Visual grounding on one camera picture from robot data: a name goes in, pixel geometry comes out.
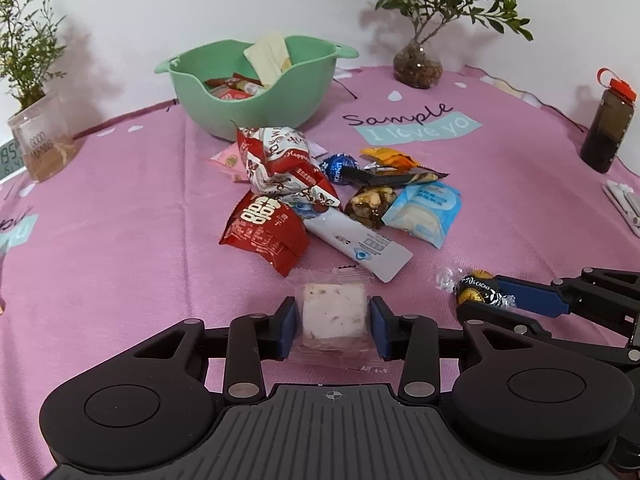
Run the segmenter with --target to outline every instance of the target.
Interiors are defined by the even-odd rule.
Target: blue snack package
[[[460,192],[442,182],[407,186],[382,217],[382,222],[439,249],[461,207]]]

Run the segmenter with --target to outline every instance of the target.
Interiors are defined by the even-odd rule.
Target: blue chocolate ball
[[[346,153],[336,153],[335,155],[328,156],[320,163],[320,169],[329,178],[329,181],[338,186],[348,184],[348,182],[344,182],[340,177],[343,166],[358,169],[356,159]]]

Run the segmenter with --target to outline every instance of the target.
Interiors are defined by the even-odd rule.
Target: bowl handle
[[[169,72],[169,69],[171,68],[172,63],[177,60],[178,60],[177,57],[172,57],[171,59],[167,59],[163,61],[162,63],[158,64],[158,66],[156,66],[156,68],[154,69],[154,73],[164,74],[165,72]]]
[[[360,54],[356,49],[349,45],[335,45],[335,57],[343,57],[346,59],[353,59],[354,57],[358,57]]]

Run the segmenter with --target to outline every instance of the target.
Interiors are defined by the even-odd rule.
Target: dark water bottle
[[[601,81],[605,72],[614,75],[609,86]],[[594,170],[607,173],[634,116],[637,95],[628,83],[608,68],[598,71],[598,83],[606,90],[580,149],[580,158]]]

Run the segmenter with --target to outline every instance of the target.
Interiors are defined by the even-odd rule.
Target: digital clock
[[[23,168],[24,162],[20,156],[20,150],[15,143],[15,139],[11,139],[0,146],[0,183]]]

